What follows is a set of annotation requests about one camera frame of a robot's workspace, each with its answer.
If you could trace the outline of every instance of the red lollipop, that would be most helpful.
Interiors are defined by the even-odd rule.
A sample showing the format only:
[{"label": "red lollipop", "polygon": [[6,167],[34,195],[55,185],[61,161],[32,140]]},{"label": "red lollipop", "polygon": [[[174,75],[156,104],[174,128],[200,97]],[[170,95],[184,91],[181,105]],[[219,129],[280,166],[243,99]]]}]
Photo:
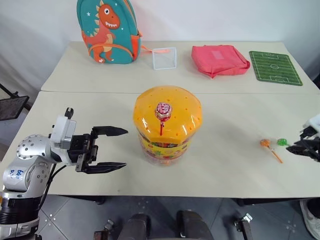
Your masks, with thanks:
[{"label": "red lollipop", "polygon": [[156,106],[155,116],[160,120],[160,136],[162,136],[162,129],[165,127],[165,122],[171,117],[172,107],[168,103],[160,102]]}]

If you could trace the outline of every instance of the green candy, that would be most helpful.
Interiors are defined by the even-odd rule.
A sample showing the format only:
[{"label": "green candy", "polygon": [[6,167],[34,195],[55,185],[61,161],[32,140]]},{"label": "green candy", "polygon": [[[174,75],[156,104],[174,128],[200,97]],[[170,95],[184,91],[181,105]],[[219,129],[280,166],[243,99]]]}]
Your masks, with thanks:
[{"label": "green candy", "polygon": [[280,138],[280,139],[278,139],[278,141],[276,141],[276,143],[277,143],[279,146],[289,146],[288,141],[287,141],[287,139],[285,139],[285,138]]}]

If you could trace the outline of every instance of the white table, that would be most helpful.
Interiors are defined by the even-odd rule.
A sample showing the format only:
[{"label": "white table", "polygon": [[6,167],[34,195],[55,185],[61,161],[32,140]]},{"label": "white table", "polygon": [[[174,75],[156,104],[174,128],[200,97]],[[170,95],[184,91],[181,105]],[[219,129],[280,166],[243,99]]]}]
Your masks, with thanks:
[{"label": "white table", "polygon": [[[99,64],[88,56],[83,42],[71,42],[42,91],[79,93],[143,93],[159,85],[176,85],[193,93],[319,94],[320,91],[281,42],[144,42],[153,48],[176,47],[177,68],[153,70],[151,53],[142,53],[137,61],[126,64]],[[249,51],[289,55],[303,86],[261,82],[252,66],[244,75],[209,76],[198,72],[191,58],[192,46],[233,45],[251,61]]]},{"label": "white table", "polygon": [[236,198],[320,196],[320,163],[275,147],[284,164],[260,147],[263,138],[299,139],[302,124],[320,111],[317,94],[197,94],[203,126],[189,150],[169,167],[150,164],[132,121],[135,93],[40,92],[0,164],[3,173],[24,137],[47,136],[57,115],[74,108],[76,134],[92,126],[117,126],[129,134],[99,136],[99,162],[125,162],[107,174],[78,173],[67,167],[54,179],[50,194],[141,195]]}]

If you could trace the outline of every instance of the clear plastic box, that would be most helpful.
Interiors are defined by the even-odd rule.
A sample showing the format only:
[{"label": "clear plastic box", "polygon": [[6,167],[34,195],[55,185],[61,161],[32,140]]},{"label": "clear plastic box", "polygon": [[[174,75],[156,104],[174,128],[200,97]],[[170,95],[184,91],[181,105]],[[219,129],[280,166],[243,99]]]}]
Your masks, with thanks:
[{"label": "clear plastic box", "polygon": [[177,49],[175,47],[152,49],[152,65],[154,70],[175,69],[177,67]]}]

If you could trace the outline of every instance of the orange dinosaur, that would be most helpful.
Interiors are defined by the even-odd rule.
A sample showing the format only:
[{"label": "orange dinosaur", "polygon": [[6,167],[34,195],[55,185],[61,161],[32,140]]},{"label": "orange dinosaur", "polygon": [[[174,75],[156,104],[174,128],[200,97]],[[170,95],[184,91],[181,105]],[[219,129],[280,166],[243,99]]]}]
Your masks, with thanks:
[{"label": "orange dinosaur", "polygon": [[[97,14],[95,15],[99,20],[94,20],[95,24],[99,27],[95,28],[93,35],[87,36],[84,31],[81,31],[83,41],[88,47],[88,44],[112,44],[113,39],[116,36],[110,31],[110,29],[117,29],[120,25],[120,19],[108,4],[104,4],[100,0],[100,6],[96,6]],[[111,58],[112,46],[97,46],[92,49],[93,59],[98,63],[104,63],[106,60],[100,56],[101,53],[105,52],[105,58],[108,61],[113,61]]]}]

